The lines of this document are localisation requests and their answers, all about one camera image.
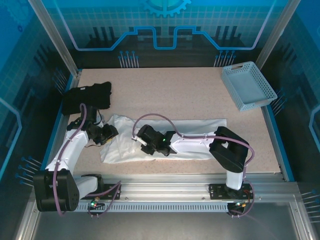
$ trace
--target white cloth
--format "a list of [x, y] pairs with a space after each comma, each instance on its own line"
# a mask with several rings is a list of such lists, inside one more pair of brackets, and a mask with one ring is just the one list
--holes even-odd
[[[132, 128], [136, 120], [126, 116], [114, 114], [107, 122], [115, 126], [119, 135], [114, 137], [110, 142], [104, 145], [101, 150], [101, 161], [106, 164], [118, 164], [133, 161], [150, 161], [157, 159], [166, 160], [207, 160], [213, 156], [208, 153], [184, 152], [164, 156], [162, 153], [155, 152], [149, 155], [141, 151], [141, 143], [132, 140]], [[206, 119], [206, 120], [173, 120], [174, 125], [180, 133], [183, 134], [209, 134], [212, 135], [219, 126], [227, 126], [226, 119]], [[166, 120], [140, 120], [136, 127], [141, 128], [143, 125], [150, 125], [154, 130], [165, 133], [172, 131], [173, 128]]]

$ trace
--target black cloth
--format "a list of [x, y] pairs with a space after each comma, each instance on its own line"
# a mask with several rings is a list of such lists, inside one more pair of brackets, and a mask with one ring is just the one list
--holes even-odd
[[62, 98], [62, 114], [80, 113], [80, 104], [92, 106], [97, 109], [110, 108], [111, 82], [101, 84], [95, 83], [92, 86], [71, 88]]

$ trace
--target light blue basket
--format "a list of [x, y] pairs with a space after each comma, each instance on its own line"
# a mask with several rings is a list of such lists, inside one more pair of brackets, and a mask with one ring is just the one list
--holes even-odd
[[277, 99], [277, 94], [252, 61], [225, 66], [222, 80], [241, 112], [266, 106]]

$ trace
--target blue glass wall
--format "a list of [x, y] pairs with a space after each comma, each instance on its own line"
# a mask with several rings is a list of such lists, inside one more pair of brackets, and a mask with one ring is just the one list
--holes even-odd
[[271, 104], [296, 181], [320, 191], [320, 2], [302, 0], [262, 68], [278, 92]]
[[70, 73], [28, 1], [0, 2], [0, 33], [0, 238], [12, 239], [38, 169], [22, 157], [43, 160]]
[[44, 0], [79, 68], [255, 61], [287, 0]]

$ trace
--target black mount plate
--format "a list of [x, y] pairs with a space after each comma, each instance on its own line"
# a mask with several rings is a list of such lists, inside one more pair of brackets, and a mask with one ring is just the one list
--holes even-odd
[[[115, 184], [104, 184], [103, 185], [103, 192], [109, 190], [110, 188], [112, 188]], [[108, 194], [101, 196], [100, 200], [112, 200], [112, 198], [114, 197], [115, 193], [116, 193], [117, 187], [114, 188], [112, 191], [110, 191]], [[91, 192], [90, 194], [99, 194], [101, 193], [101, 191], [95, 191], [95, 192]], [[119, 200], [120, 199], [120, 194], [121, 194], [121, 185], [119, 188], [119, 192], [116, 194], [115, 196], [115, 200]], [[93, 200], [95, 197], [93, 196], [85, 196], [84, 200]]]
[[[209, 193], [211, 200], [246, 200], [248, 195], [244, 190], [252, 191], [252, 188], [249, 183], [243, 183], [241, 188], [237, 191], [237, 197], [230, 197], [227, 191], [225, 190], [225, 184], [210, 184]], [[250, 193], [250, 199], [254, 198], [254, 194]]]

